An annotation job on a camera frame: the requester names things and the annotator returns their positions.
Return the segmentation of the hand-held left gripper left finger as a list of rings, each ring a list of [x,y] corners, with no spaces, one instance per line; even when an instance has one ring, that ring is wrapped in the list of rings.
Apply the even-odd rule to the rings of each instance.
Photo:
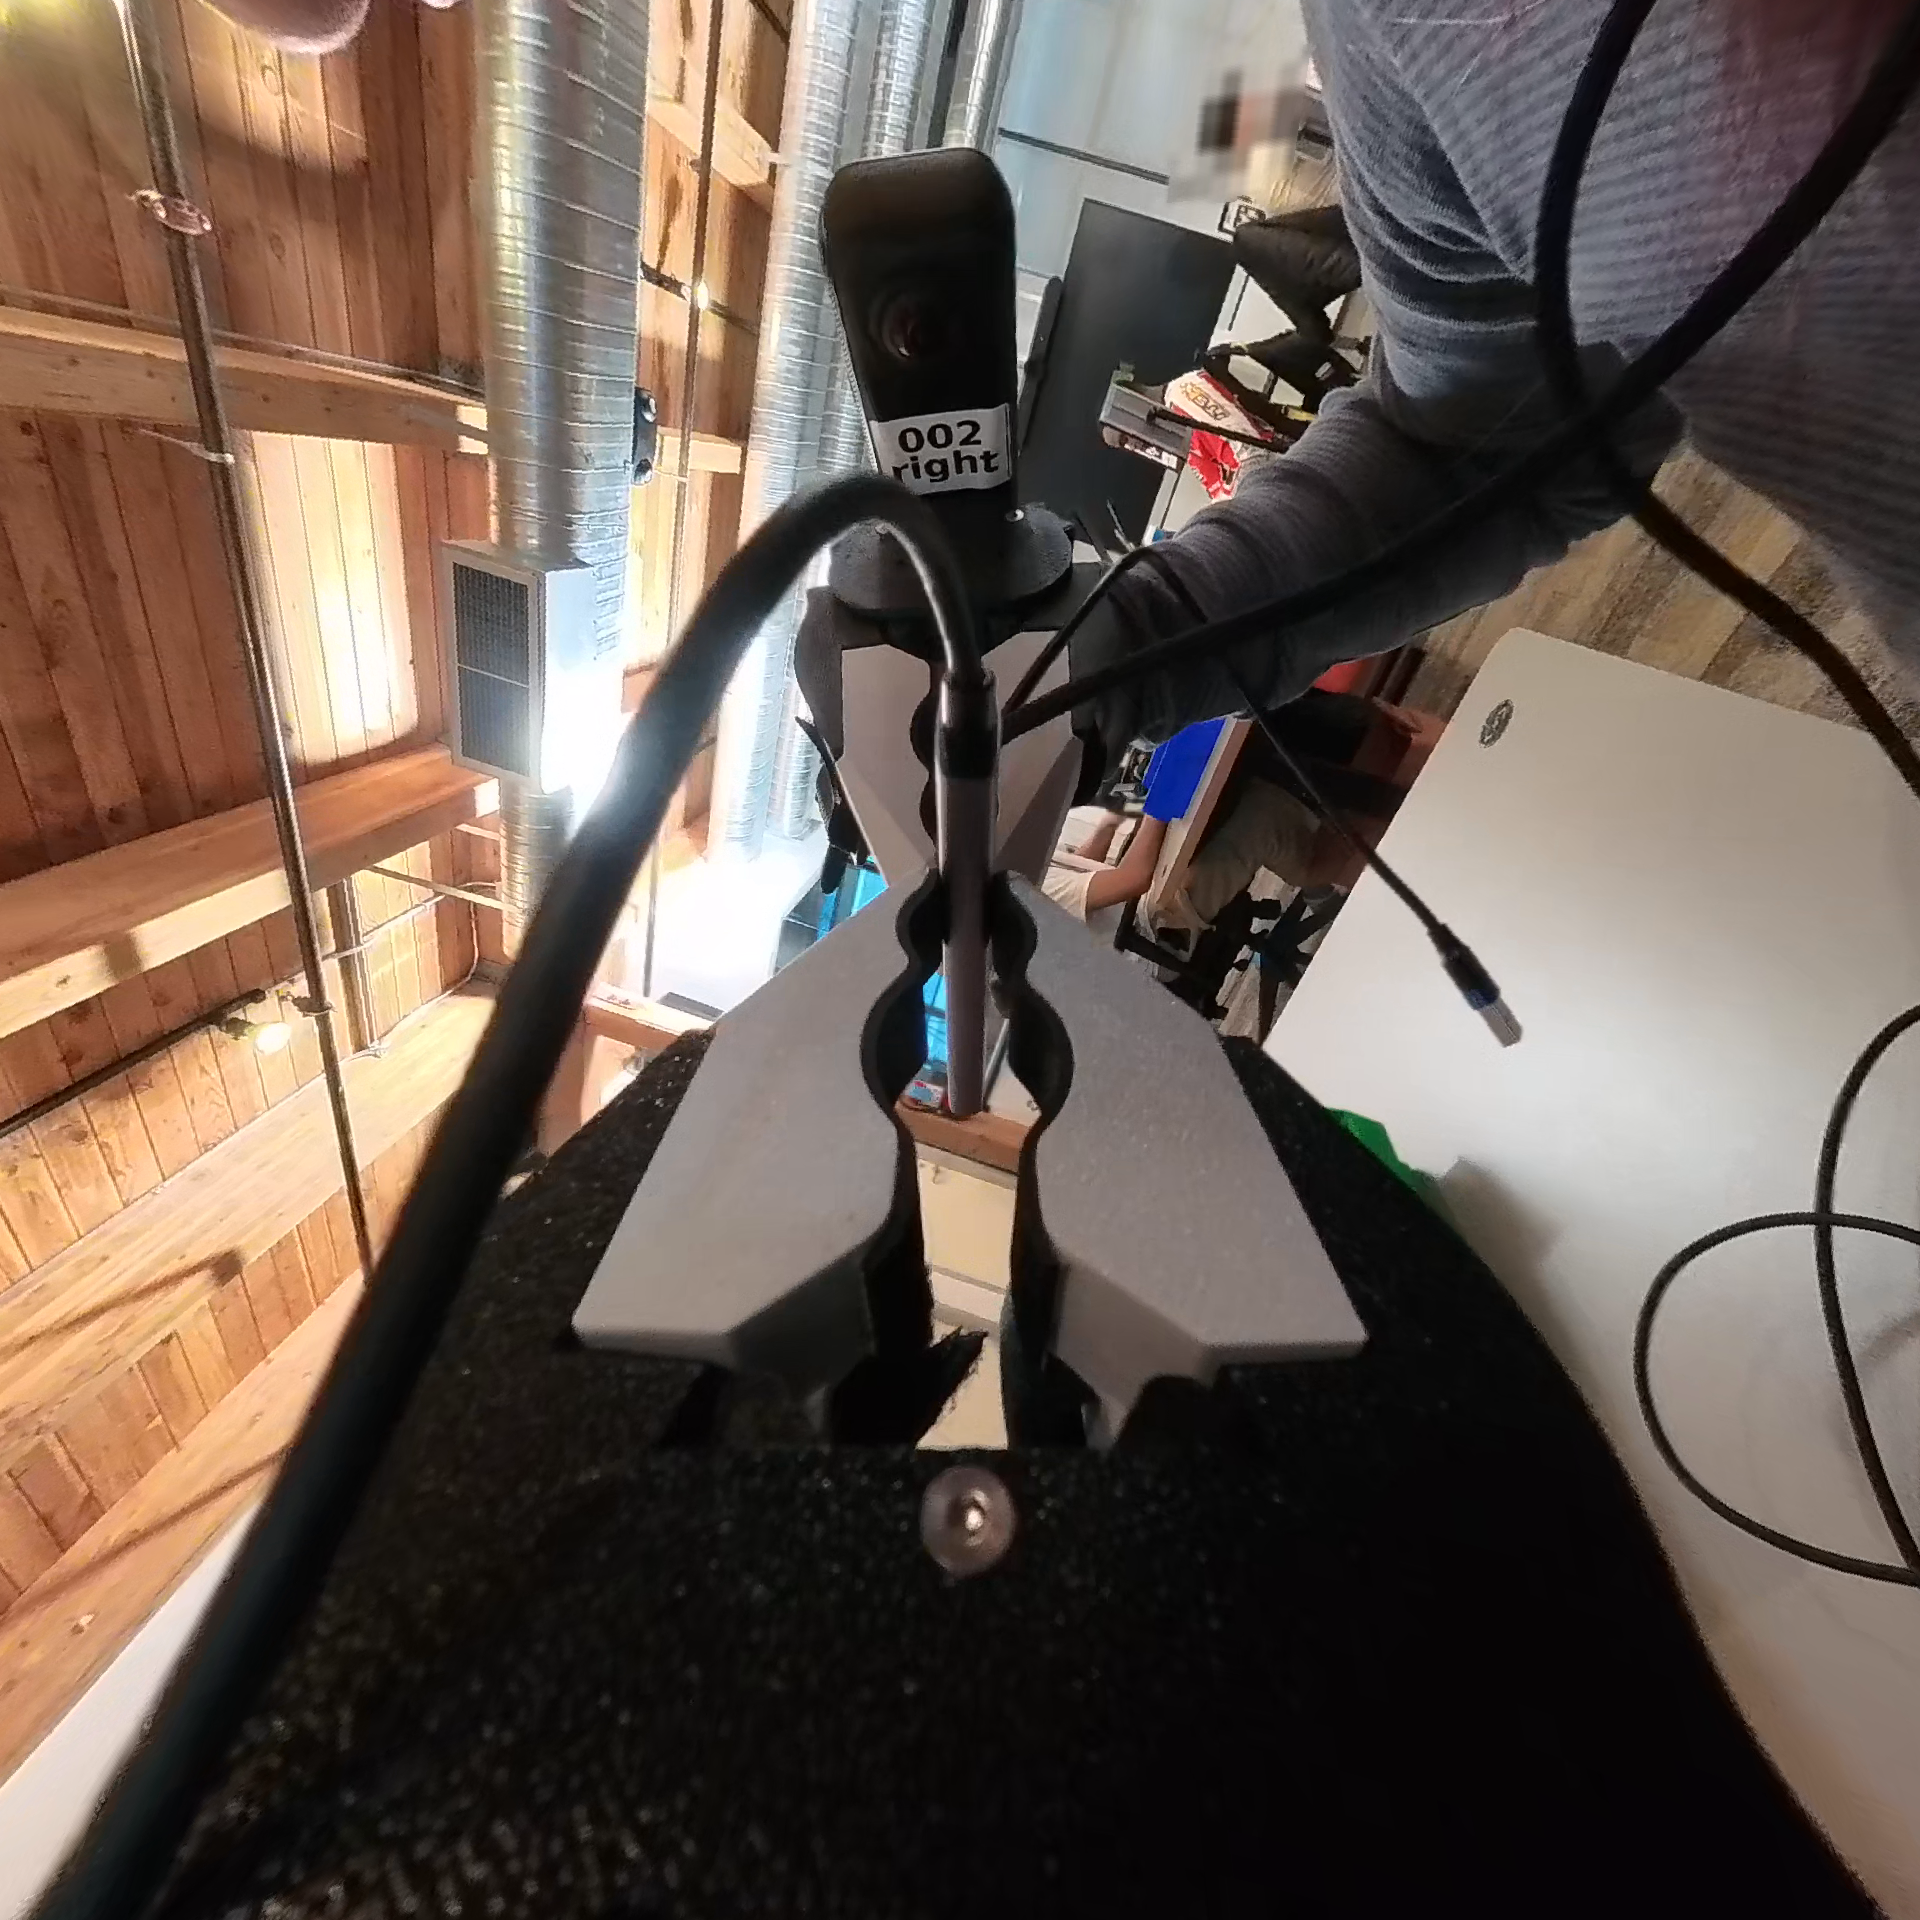
[[[823,1406],[828,1428],[928,1426],[916,1149],[928,871],[724,1015],[574,1311],[608,1354],[683,1361]]]

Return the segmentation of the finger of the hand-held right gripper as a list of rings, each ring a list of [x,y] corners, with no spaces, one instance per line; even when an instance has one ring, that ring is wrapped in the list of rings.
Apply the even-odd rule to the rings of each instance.
[[[936,668],[892,645],[840,655],[839,783],[885,884],[913,894],[939,868],[932,774]]]
[[[1007,723],[1024,699],[1017,686],[1052,639],[1048,630],[1022,630],[988,653],[999,692],[999,718]],[[1083,747],[1069,715],[1054,715],[1043,726],[1003,738],[997,770],[997,827],[991,863],[997,874],[1040,882],[1059,845],[1071,793],[1081,778]]]

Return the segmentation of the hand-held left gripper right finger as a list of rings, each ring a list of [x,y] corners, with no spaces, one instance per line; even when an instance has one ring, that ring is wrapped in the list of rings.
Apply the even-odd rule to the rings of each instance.
[[[999,1393],[1020,1450],[1110,1450],[1160,1382],[1347,1361],[1366,1332],[1216,1030],[997,878],[1006,1069],[1036,1107]]]

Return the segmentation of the person's right forearm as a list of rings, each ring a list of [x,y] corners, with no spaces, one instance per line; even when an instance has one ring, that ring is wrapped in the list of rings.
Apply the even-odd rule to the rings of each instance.
[[[1381,342],[1303,439],[1127,569],[1069,639],[1069,682],[1164,653],[1071,710],[1107,756],[1485,607],[1620,518],[1589,451],[1481,493],[1564,412],[1539,355]]]

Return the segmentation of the blue bin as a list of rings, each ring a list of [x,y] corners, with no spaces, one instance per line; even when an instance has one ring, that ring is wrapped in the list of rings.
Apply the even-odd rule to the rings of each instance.
[[[1151,750],[1139,802],[1139,818],[1173,827],[1207,814],[1216,788],[1232,774],[1252,725],[1217,718],[1181,730]]]

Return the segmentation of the green object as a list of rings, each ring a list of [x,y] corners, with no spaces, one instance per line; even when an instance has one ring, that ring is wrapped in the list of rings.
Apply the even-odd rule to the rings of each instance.
[[[1349,1133],[1360,1148],[1365,1148],[1373,1161],[1377,1161],[1397,1181],[1400,1181],[1411,1193],[1415,1193],[1428,1209],[1443,1212],[1443,1193],[1433,1174],[1411,1165],[1403,1161],[1400,1153],[1393,1146],[1391,1133],[1366,1115],[1356,1110],[1328,1109],[1328,1115],[1336,1123],[1336,1126]]]

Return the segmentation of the red and white item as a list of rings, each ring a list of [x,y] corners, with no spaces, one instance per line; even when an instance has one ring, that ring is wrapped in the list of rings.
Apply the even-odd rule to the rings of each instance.
[[[1097,412],[1107,446],[1171,474],[1193,474],[1211,500],[1229,498],[1252,455],[1288,447],[1309,420],[1305,406],[1246,390],[1205,369],[1164,383],[1120,371]]]

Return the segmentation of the black panel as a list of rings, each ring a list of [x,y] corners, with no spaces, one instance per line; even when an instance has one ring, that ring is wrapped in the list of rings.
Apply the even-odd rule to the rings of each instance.
[[[1164,469],[1104,439],[1100,409],[1131,371],[1164,386],[1208,347],[1232,284],[1232,246],[1216,234],[1085,198],[1065,269],[1047,284],[1017,403],[1022,500],[1113,549],[1141,538]]]

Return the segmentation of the metal vent box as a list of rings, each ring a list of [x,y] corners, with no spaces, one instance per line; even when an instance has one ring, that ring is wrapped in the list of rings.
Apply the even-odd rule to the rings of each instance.
[[[588,802],[608,770],[621,697],[616,630],[595,569],[445,540],[439,587],[454,761]]]

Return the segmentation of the person's grey sweater torso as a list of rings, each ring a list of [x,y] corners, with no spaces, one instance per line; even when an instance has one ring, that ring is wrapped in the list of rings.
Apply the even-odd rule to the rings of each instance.
[[[1535,221],[1608,5],[1309,5],[1340,197],[1377,321],[1365,395],[1301,461],[1347,491],[1419,452],[1489,463],[1550,429]],[[1652,5],[1567,229],[1596,388],[1680,321],[1861,106],[1905,5]],[[1741,311],[1627,429],[1683,429],[1847,550],[1916,573],[1916,102]]]

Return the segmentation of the steel ceiling pipe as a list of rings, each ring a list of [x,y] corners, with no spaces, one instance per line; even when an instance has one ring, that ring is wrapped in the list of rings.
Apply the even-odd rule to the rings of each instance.
[[[278,866],[294,923],[294,946],[303,980],[303,1010],[317,1036],[323,1085],[326,1090],[332,1131],[343,1169],[352,1245],[359,1254],[364,1275],[369,1278],[375,1270],[375,1249],[368,1222],[368,1199],[360,1181],[360,1159],[352,1131],[345,1055],[326,985],[312,878],[303,854],[303,836],[296,818],[296,791],[286,751],[280,697],[267,645],[253,546],[244,521],[233,429],[220,386],[217,345],[208,321],[199,246],[200,241],[211,236],[211,221],[204,205],[193,202],[187,187],[153,6],[142,3],[117,3],[113,12],[151,169],[151,183],[136,198],[161,231],[161,245],[168,261],[166,269],[173,285],[182,369],[192,403],[192,422],[197,428],[197,447],[208,466],[212,518],[223,549],[233,618],[241,642],[246,689],[256,719],[256,740],[277,835]]]

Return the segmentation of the silver ventilation duct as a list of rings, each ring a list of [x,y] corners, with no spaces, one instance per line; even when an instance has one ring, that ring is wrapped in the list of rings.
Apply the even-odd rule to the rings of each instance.
[[[760,524],[808,484],[819,463],[830,363],[819,221],[847,125],[854,45],[854,3],[796,5],[758,302],[743,541],[755,540]],[[757,627],[720,709],[709,850],[724,861],[760,854],[798,619],[800,597],[788,590]]]
[[[592,578],[544,694],[535,773],[500,787],[500,927],[518,955],[608,774],[633,508],[645,3],[484,3],[473,39],[477,340],[493,538]]]

